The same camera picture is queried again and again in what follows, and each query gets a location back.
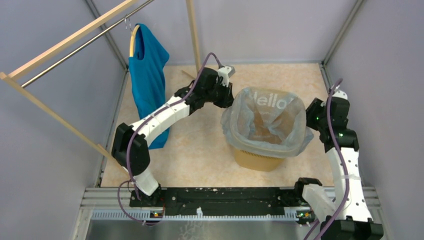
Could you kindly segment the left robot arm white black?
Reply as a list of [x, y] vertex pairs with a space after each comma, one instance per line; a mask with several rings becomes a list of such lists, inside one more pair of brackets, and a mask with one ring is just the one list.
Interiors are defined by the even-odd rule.
[[219, 69], [205, 67], [198, 79], [180, 88], [161, 107], [130, 125], [121, 123], [115, 132], [111, 155], [130, 174], [136, 195], [149, 207], [160, 202], [158, 181], [149, 165], [149, 146], [173, 124], [193, 114], [206, 103], [226, 109], [234, 97], [230, 77], [236, 72], [230, 65]]

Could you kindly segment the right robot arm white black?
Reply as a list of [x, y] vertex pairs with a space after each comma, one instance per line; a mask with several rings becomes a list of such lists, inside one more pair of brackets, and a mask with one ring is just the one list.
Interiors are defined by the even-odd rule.
[[366, 204], [359, 171], [359, 141], [347, 127], [350, 102], [342, 90], [326, 101], [315, 98], [306, 109], [306, 125], [320, 133], [334, 184], [334, 199], [316, 178], [301, 177], [295, 183], [293, 200], [311, 208], [317, 240], [380, 240], [384, 227], [376, 223]]

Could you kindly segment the light blue plastic trash bag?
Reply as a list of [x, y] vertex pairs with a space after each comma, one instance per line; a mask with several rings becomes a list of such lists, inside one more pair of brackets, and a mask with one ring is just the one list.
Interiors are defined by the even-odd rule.
[[277, 89], [242, 89], [220, 122], [231, 146], [266, 157], [296, 157], [314, 138], [302, 99]]

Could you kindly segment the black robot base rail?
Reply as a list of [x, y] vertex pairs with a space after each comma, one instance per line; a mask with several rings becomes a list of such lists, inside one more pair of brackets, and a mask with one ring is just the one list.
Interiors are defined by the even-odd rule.
[[283, 216], [294, 210], [304, 217], [313, 210], [293, 187], [159, 187], [151, 196], [131, 192], [132, 208], [159, 208], [170, 216]]

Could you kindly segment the yellow plastic trash bin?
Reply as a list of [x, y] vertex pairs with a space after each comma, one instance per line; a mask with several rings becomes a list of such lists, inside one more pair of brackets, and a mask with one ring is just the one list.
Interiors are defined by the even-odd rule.
[[239, 166], [260, 172], [271, 172], [284, 161], [284, 158], [264, 156], [239, 149], [234, 150], [234, 159]]

